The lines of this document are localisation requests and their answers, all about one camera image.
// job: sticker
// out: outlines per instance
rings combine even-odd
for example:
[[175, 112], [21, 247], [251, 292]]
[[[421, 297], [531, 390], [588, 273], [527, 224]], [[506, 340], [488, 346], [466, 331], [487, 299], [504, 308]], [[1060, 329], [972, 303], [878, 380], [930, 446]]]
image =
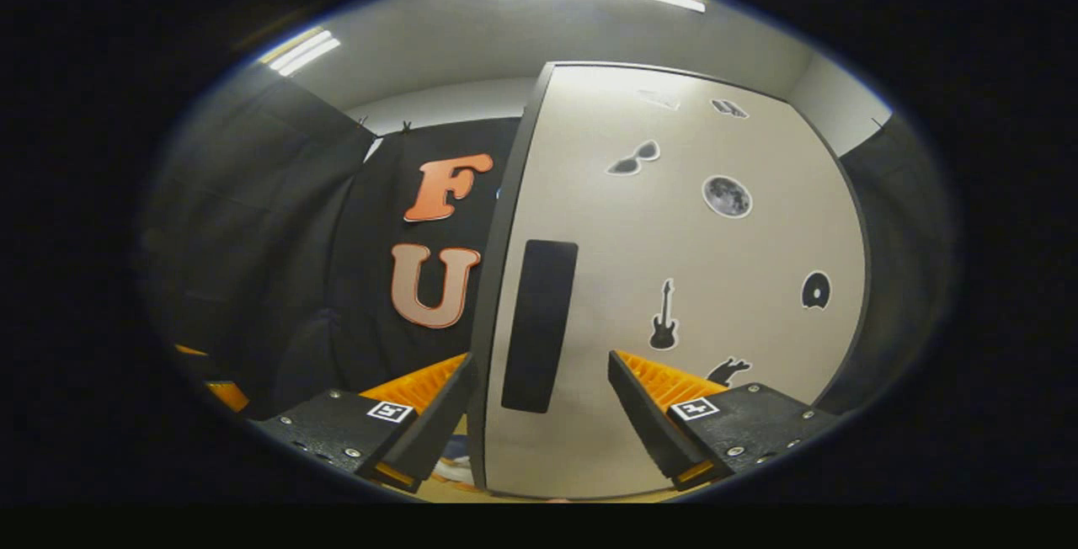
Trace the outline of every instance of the sticker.
[[693, 418], [700, 418], [708, 414], [716, 414], [719, 411], [714, 403], [704, 398], [675, 403], [671, 408], [674, 408], [674, 412], [677, 412], [677, 415], [686, 421], [692, 421]]
[[718, 383], [723, 387], [729, 387], [731, 376], [741, 372], [742, 370], [748, 370], [749, 368], [752, 368], [752, 365], [745, 361], [744, 359], [738, 360], [736, 363], [734, 363], [735, 359], [736, 358], [731, 357], [730, 359], [716, 366], [715, 370], [713, 370], [707, 375], [707, 380], [711, 381], [713, 383]]
[[671, 292], [674, 291], [674, 280], [663, 284], [663, 311], [651, 319], [651, 348], [660, 352], [677, 346], [677, 319], [671, 319]]
[[400, 423], [407, 416], [409, 412], [412, 412], [411, 406], [402, 406], [391, 401], [379, 401], [367, 415], [389, 421], [390, 423]]
[[752, 211], [752, 196], [742, 183], [716, 175], [704, 181], [704, 202], [717, 215], [731, 219], [742, 219]]
[[659, 160], [659, 143], [653, 140], [646, 140], [636, 147], [636, 152], [630, 157], [624, 157], [614, 162], [613, 166], [607, 168], [607, 174], [616, 177], [627, 177], [640, 171], [640, 162], [654, 162]]
[[654, 91], [636, 91], [636, 96], [639, 96], [648, 102], [665, 107], [671, 111], [677, 111], [678, 108], [681, 107], [681, 102], [676, 98], [663, 93], [657, 93]]
[[827, 308], [827, 302], [831, 300], [831, 280], [821, 271], [814, 271], [805, 277], [801, 285], [801, 306], [804, 308], [819, 307]]
[[741, 118], [742, 120], [748, 118], [748, 113], [745, 113], [744, 109], [731, 100], [713, 98], [711, 106], [715, 107], [716, 111], [722, 113], [723, 115], [732, 115], [734, 118]]

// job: orange letter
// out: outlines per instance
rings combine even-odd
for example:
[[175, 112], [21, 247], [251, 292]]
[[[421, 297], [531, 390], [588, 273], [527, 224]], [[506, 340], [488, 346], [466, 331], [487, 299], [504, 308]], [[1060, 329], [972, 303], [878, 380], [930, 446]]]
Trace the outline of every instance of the orange letter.
[[[423, 173], [419, 195], [415, 198], [415, 205], [404, 212], [404, 220], [409, 222], [437, 221], [452, 215], [454, 208], [445, 203], [445, 195], [451, 191], [457, 200], [468, 195], [472, 181], [475, 180], [475, 174], [467, 168], [485, 173], [493, 166], [494, 160], [490, 160], [486, 153], [427, 162], [419, 166], [419, 171]], [[465, 169], [453, 176], [453, 170], [457, 168]]]
[[465, 311], [468, 272], [479, 264], [479, 252], [467, 248], [446, 248], [438, 257], [445, 263], [442, 303], [430, 308], [419, 302], [419, 266], [430, 258], [430, 250], [416, 244], [393, 246], [393, 279], [390, 294], [397, 313], [427, 328], [454, 326]]

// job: ceiling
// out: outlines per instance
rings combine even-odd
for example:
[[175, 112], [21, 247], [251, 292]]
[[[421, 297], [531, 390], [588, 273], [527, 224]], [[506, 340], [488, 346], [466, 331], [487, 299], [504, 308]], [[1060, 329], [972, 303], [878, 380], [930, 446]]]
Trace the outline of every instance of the ceiling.
[[551, 60], [705, 73], [786, 97], [811, 49], [720, 2], [704, 14], [650, 0], [375, 0], [322, 26], [341, 46], [292, 78], [342, 111], [411, 92], [538, 77]]

